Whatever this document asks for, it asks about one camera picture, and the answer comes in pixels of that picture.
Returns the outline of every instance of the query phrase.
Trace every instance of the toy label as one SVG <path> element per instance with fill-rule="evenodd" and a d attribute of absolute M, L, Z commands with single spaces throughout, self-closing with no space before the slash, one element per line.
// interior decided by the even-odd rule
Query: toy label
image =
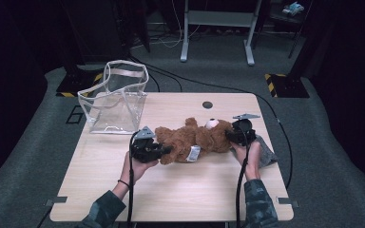
<path fill-rule="evenodd" d="M 196 162 L 198 156 L 200 155 L 201 148 L 198 145 L 191 146 L 191 152 L 189 152 L 188 158 L 186 158 L 189 162 Z"/>

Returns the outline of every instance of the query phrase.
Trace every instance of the table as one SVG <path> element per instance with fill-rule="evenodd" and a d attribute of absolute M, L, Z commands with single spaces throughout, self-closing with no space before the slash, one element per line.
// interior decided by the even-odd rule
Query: table
<path fill-rule="evenodd" d="M 212 108 L 204 108 L 203 102 L 211 102 Z M 153 131 L 159 126 L 177 129 L 189 117 L 195 117 L 199 124 L 210 118 L 233 122 L 233 116 L 244 113 L 261 116 L 253 94 L 148 93 L 140 129 L 146 125 Z M 273 149 L 263 118 L 251 122 Z M 85 125 L 58 193 L 58 197 L 67 197 L 67 201 L 54 204 L 50 213 L 53 221 L 82 220 L 92 202 L 115 186 L 129 140 L 129 135 L 89 134 Z M 193 163 L 158 164 L 135 185 L 132 221 L 234 221 L 239 173 L 239 163 L 231 152 L 209 153 Z M 275 201 L 276 197 L 288 197 L 279 164 L 260 169 L 260 174 L 274 200 L 279 220 L 291 219 L 292 207 Z M 128 205 L 128 195 L 124 203 Z M 240 217 L 245 219 L 243 187 Z M 126 219 L 127 208 L 117 220 Z"/>
<path fill-rule="evenodd" d="M 260 4 L 262 0 L 257 0 L 254 12 L 225 12 L 225 11 L 206 11 L 206 10 L 189 10 L 188 0 L 185 0 L 184 9 L 184 30 L 181 62 L 186 62 L 188 55 L 188 25 L 207 25 L 207 26 L 230 26 L 230 27 L 247 27 L 250 28 L 247 40 L 244 40 L 244 49 L 247 57 L 247 64 L 255 64 L 253 51 L 251 49 L 251 40 L 254 35 L 254 29 L 257 24 Z"/>

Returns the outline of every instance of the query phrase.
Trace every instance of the stuffed animal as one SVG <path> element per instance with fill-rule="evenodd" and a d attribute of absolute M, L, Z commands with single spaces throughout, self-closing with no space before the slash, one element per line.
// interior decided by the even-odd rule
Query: stuffed animal
<path fill-rule="evenodd" d="M 162 155 L 161 164 L 172 162 L 192 162 L 209 152 L 225 153 L 231 147 L 225 137 L 226 130 L 232 130 L 232 124 L 224 120 L 211 119 L 205 126 L 198 126 L 195 118 L 185 120 L 185 126 L 169 129 L 160 126 L 155 129 L 157 142 L 163 146 L 172 146 L 169 154 Z M 193 159 L 192 150 L 197 150 Z"/>

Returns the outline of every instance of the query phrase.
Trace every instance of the light wood tabletop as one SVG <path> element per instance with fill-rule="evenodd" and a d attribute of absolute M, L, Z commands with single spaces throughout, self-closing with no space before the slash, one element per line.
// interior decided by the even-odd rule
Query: light wood tabletop
<path fill-rule="evenodd" d="M 204 108 L 204 102 L 213 106 Z M 148 93 L 140 129 L 177 129 L 189 117 L 203 125 L 211 118 L 234 122 L 233 116 L 245 113 L 260 115 L 250 120 L 253 129 L 274 151 L 257 98 L 248 93 Z M 53 221 L 82 220 L 91 204 L 113 189 L 121 175 L 130 137 L 90 134 L 85 125 L 58 193 L 67 201 L 54 204 L 50 213 Z M 240 165 L 232 152 L 209 153 L 192 163 L 158 164 L 135 185 L 132 221 L 234 221 L 239 173 Z M 260 174 L 279 220 L 292 219 L 292 207 L 276 202 L 276 197 L 288 197 L 279 163 L 261 168 Z M 128 205 L 128 194 L 123 202 Z M 245 219 L 244 205 L 242 186 L 241 219 Z M 127 208 L 117 220 L 126 219 Z"/>

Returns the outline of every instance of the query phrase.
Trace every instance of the transparent tote bag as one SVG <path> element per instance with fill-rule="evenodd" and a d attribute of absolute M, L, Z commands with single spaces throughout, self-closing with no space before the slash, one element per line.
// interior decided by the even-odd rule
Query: transparent tote bag
<path fill-rule="evenodd" d="M 139 128 L 148 81 L 144 65 L 108 62 L 103 81 L 78 92 L 90 133 L 132 134 Z"/>

